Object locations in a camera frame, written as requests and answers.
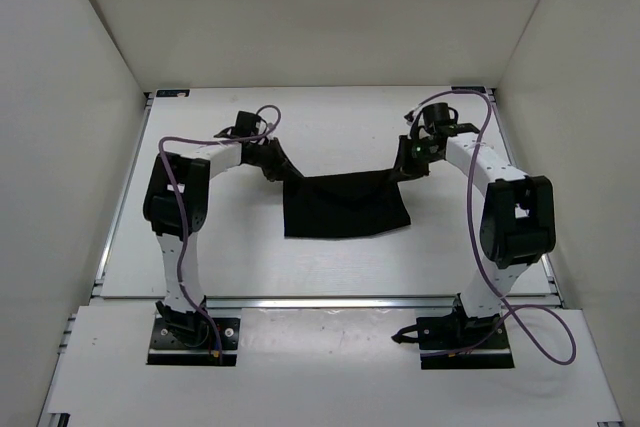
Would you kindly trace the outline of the black skirt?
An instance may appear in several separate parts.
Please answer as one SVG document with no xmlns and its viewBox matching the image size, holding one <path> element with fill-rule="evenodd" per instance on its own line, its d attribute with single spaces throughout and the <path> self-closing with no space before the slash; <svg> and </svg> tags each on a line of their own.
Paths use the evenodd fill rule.
<svg viewBox="0 0 640 427">
<path fill-rule="evenodd" d="M 399 189 L 404 180 L 389 178 L 392 167 L 284 181 L 284 236 L 353 239 L 410 226 Z"/>
</svg>

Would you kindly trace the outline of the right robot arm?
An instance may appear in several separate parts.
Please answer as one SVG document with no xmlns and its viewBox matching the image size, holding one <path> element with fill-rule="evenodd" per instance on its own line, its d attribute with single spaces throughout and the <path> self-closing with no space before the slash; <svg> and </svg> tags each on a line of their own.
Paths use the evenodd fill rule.
<svg viewBox="0 0 640 427">
<path fill-rule="evenodd" d="M 460 122 L 445 102 L 405 118 L 410 130 L 400 138 L 395 173 L 419 178 L 430 164 L 445 161 L 465 174 L 466 199 L 480 193 L 484 200 L 480 221 L 468 224 L 478 272 L 446 318 L 452 342 L 471 347 L 497 323 L 502 301 L 519 277 L 554 248 L 553 187 L 547 177 L 511 165 L 485 143 L 482 129 Z"/>
</svg>

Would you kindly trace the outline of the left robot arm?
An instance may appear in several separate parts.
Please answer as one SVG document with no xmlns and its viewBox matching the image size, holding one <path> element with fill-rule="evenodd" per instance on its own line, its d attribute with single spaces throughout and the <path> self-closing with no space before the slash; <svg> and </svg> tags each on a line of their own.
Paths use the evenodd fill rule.
<svg viewBox="0 0 640 427">
<path fill-rule="evenodd" d="M 299 179 L 274 133 L 282 119 L 275 105 L 240 111 L 236 123 L 210 139 L 176 135 L 158 141 L 158 154 L 143 201 L 143 217 L 159 243 L 166 293 L 156 310 L 166 329 L 188 349 L 206 348 L 218 362 L 223 341 L 208 313 L 199 276 L 198 234 L 209 209 L 210 182 L 243 164 L 270 181 Z"/>
</svg>

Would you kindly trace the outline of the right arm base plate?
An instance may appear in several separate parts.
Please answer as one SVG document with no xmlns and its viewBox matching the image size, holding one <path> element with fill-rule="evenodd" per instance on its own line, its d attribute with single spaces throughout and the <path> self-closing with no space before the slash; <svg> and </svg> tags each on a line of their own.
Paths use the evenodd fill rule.
<svg viewBox="0 0 640 427">
<path fill-rule="evenodd" d="M 501 370 L 515 367 L 500 313 L 469 317 L 459 299 L 444 316 L 420 316 L 391 339 L 416 344 L 422 370 Z"/>
</svg>

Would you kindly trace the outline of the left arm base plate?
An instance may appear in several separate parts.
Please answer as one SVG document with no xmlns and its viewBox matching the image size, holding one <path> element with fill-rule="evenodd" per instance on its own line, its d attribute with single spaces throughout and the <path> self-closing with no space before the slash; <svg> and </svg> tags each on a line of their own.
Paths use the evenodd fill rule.
<svg viewBox="0 0 640 427">
<path fill-rule="evenodd" d="M 154 366 L 234 367 L 240 340 L 239 317 L 214 317 L 217 333 L 198 312 L 174 312 L 157 305 L 147 364 Z"/>
</svg>

